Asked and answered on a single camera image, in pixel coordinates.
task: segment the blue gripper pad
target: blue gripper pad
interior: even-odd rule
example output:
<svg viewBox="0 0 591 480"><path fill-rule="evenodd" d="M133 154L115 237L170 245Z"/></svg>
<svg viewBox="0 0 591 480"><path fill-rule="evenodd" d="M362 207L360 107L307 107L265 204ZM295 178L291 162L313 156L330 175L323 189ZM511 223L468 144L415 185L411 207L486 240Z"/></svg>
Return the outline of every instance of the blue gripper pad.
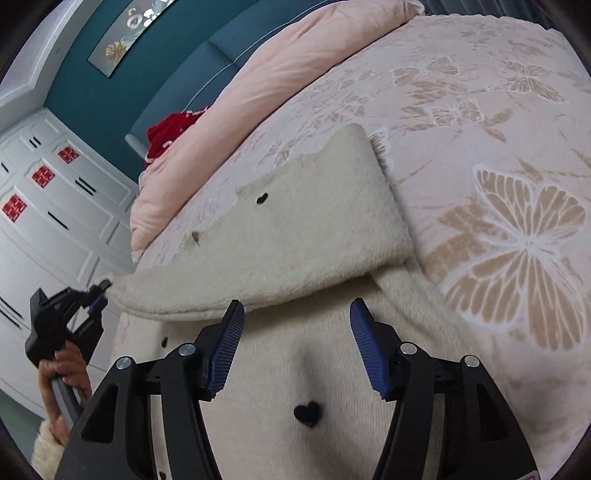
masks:
<svg viewBox="0 0 591 480"><path fill-rule="evenodd" d="M212 397L215 397L226 384L232 360L244 330L244 307L242 303L236 303L234 307L230 305L222 320L222 335L210 361L209 382L206 389Z"/></svg>
<svg viewBox="0 0 591 480"><path fill-rule="evenodd" d="M373 327L378 322L371 316L362 299L356 299L351 303L349 317L369 382L372 388L379 392L382 399L386 399L391 393L392 387L389 383L388 359L374 337Z"/></svg>

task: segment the metal screw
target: metal screw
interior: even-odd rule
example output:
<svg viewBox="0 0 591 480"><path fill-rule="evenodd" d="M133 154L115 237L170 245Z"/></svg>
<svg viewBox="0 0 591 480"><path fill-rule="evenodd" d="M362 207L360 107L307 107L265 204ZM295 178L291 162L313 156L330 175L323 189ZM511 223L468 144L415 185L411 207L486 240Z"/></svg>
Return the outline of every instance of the metal screw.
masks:
<svg viewBox="0 0 591 480"><path fill-rule="evenodd" d="M466 362L467 366L472 368L476 368L478 365L480 365L480 360L478 360L478 357L475 357L474 355L468 355L464 361Z"/></svg>
<svg viewBox="0 0 591 480"><path fill-rule="evenodd" d="M185 343L178 348L178 352L182 356L189 356L195 353L195 346L192 343Z"/></svg>
<svg viewBox="0 0 591 480"><path fill-rule="evenodd" d="M400 345L400 351L406 355L414 355L417 353L417 346L414 343L403 343Z"/></svg>
<svg viewBox="0 0 591 480"><path fill-rule="evenodd" d="M130 365L131 365L131 358L129 358L128 356L122 356L121 358L119 358L119 360L117 360L117 363L115 364L115 366L119 370L125 370Z"/></svg>

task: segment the human hand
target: human hand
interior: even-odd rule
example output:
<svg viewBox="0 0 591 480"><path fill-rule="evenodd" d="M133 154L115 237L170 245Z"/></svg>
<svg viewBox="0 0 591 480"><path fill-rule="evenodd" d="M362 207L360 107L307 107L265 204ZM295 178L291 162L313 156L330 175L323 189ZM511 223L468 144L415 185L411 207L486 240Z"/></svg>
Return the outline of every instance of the human hand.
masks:
<svg viewBox="0 0 591 480"><path fill-rule="evenodd" d="M86 401L90 400L92 389L86 363L80 349L72 342L66 342L64 349L56 352L55 360L39 362L39 391L49 419L49 428L56 441L66 446L70 432L51 387L51 380L58 375L63 377L66 385L79 388Z"/></svg>

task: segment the ribbed blue pad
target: ribbed blue pad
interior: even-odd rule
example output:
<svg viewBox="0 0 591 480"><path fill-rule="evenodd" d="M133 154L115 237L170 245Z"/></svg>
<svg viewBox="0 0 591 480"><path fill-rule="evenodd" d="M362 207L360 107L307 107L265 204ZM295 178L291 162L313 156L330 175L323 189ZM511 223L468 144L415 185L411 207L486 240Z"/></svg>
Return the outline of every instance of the ribbed blue pad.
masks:
<svg viewBox="0 0 591 480"><path fill-rule="evenodd" d="M371 322L375 320L368 317L365 309L361 309L358 301L351 304L349 311L351 329L361 353L365 371L368 374L372 388L379 392L385 399L391 392L388 381L388 360L383 356L371 330Z"/></svg>
<svg viewBox="0 0 591 480"><path fill-rule="evenodd" d="M238 342L240 341L243 330L244 309L239 308L234 311L230 321L226 324L222 333L222 339L212 356L209 369L209 383L207 384L207 390L212 397L215 397L216 393L221 391L226 384L228 373L232 366L232 360L234 360L234 354L236 353L236 348L238 348Z"/></svg>

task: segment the white wardrobe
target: white wardrobe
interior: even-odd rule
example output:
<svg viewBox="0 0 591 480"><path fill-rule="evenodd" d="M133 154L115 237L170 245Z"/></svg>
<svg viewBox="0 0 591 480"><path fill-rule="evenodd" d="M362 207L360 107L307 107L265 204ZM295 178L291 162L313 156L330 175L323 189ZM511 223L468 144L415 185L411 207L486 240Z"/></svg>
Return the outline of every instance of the white wardrobe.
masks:
<svg viewBox="0 0 591 480"><path fill-rule="evenodd" d="M37 372L24 353L30 297L133 272L129 211L137 194L136 183L47 109L0 135L0 388L41 416ZM111 305L103 311L89 367L95 387L110 368L119 315Z"/></svg>

